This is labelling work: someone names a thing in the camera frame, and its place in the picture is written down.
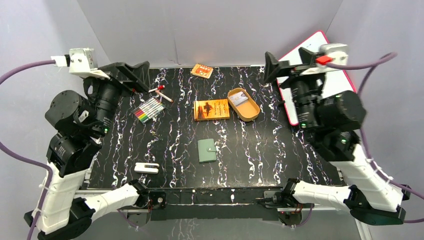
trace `green wallet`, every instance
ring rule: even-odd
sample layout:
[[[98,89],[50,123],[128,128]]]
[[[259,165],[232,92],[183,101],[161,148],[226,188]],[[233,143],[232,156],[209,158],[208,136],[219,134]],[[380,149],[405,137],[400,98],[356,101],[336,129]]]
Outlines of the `green wallet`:
[[[197,141],[199,163],[213,162],[217,160],[217,148],[212,138]]]

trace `yellow plastic tray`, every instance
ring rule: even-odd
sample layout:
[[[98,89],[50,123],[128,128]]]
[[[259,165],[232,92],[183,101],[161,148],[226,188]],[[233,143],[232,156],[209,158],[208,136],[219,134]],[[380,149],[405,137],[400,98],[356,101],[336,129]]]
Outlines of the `yellow plastic tray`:
[[[238,92],[243,92],[244,94],[246,94],[248,101],[236,107],[233,104],[233,102],[230,100],[230,96]],[[228,99],[228,103],[235,110],[237,115],[241,118],[241,120],[245,122],[254,120],[255,118],[258,117],[259,113],[261,112],[261,109],[259,108],[259,106],[256,104],[255,101],[253,101],[252,97],[243,88],[238,87],[229,91],[227,99]]]

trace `pack of colored markers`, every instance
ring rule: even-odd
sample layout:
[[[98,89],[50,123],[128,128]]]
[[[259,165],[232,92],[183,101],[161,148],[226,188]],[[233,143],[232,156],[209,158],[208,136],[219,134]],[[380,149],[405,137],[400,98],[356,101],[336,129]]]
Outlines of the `pack of colored markers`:
[[[139,107],[134,109],[132,113],[140,120],[141,123],[146,123],[150,119],[156,117],[165,109],[165,106],[156,97],[151,97],[143,102]]]

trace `marble tabletop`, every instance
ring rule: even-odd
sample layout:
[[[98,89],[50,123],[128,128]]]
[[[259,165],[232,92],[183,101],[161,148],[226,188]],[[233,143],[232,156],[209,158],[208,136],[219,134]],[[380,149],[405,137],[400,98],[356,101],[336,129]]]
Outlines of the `marble tabletop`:
[[[307,135],[288,123],[278,88],[263,84],[264,67],[216,67],[209,79],[191,68],[150,69],[150,85],[174,100],[142,124],[132,110],[156,94],[122,98],[104,146],[94,157],[88,189],[120,187],[140,179],[149,188],[239,188],[284,186],[288,178],[340,185],[337,169],[320,158]],[[245,89],[261,113],[252,122],[230,119],[194,121],[194,101],[225,99]],[[217,161],[199,163],[197,141],[214,139]],[[158,163],[158,174],[134,171],[137,162]]]

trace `yellow book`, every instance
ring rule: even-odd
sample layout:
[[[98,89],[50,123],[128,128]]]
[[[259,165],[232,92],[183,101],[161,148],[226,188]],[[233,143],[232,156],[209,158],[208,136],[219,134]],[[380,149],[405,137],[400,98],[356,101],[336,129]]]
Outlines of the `yellow book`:
[[[229,119],[230,108],[227,99],[194,101],[194,120]]]

